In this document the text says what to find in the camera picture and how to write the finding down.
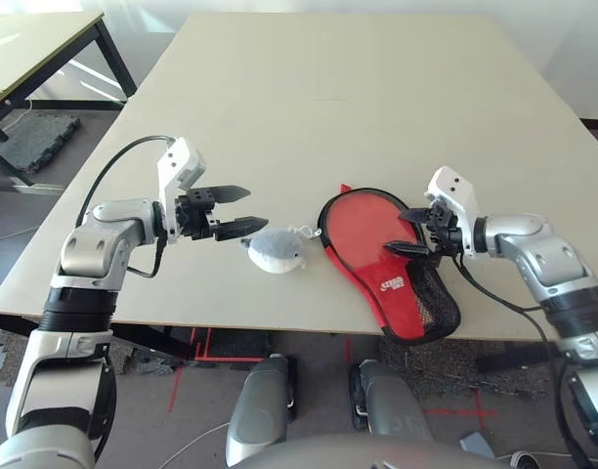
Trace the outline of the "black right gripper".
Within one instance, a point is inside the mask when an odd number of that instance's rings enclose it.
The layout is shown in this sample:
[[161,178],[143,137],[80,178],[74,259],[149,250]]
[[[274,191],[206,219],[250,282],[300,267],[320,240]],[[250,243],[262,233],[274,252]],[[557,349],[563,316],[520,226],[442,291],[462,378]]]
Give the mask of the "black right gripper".
[[[457,217],[443,204],[431,207],[408,208],[399,218],[411,223],[424,223],[434,243],[435,252],[440,255],[458,255],[463,252],[462,233],[457,226]],[[428,257],[429,247],[407,241],[389,241],[385,249],[402,257]]]

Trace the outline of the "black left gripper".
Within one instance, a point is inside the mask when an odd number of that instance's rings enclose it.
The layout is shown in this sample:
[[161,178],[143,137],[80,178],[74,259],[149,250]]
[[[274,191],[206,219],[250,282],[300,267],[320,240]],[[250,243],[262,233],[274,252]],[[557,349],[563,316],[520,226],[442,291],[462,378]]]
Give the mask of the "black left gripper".
[[216,203],[232,203],[250,195],[250,190],[236,185],[187,190],[175,199],[175,215],[180,235],[192,240],[214,236],[216,241],[225,241],[244,238],[262,230],[269,224],[268,219],[240,217],[218,225],[213,217],[212,211]]

